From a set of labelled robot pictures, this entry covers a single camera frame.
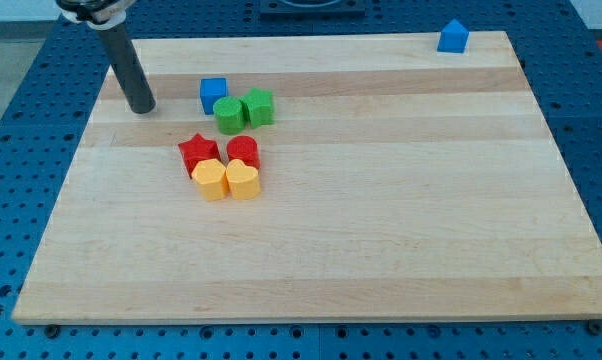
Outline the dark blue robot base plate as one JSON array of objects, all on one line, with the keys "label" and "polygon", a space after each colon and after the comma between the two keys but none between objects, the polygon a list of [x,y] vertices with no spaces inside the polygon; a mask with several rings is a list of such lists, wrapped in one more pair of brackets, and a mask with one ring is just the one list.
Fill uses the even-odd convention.
[{"label": "dark blue robot base plate", "polygon": [[284,16],[364,15],[365,0],[259,0],[261,18]]}]

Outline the white and black rod mount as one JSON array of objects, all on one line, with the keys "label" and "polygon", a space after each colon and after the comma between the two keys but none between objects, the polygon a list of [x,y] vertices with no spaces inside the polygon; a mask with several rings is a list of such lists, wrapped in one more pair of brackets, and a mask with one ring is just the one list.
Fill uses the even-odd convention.
[{"label": "white and black rod mount", "polygon": [[86,23],[94,30],[109,30],[122,24],[126,11],[137,0],[55,0],[61,14],[72,23]]}]

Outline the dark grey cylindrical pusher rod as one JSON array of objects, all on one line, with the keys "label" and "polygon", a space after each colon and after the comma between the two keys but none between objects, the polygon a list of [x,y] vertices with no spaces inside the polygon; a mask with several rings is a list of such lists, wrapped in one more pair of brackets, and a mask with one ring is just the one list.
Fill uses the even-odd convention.
[{"label": "dark grey cylindrical pusher rod", "polygon": [[156,106],[155,98],[125,23],[98,30],[97,35],[131,111],[151,112]]}]

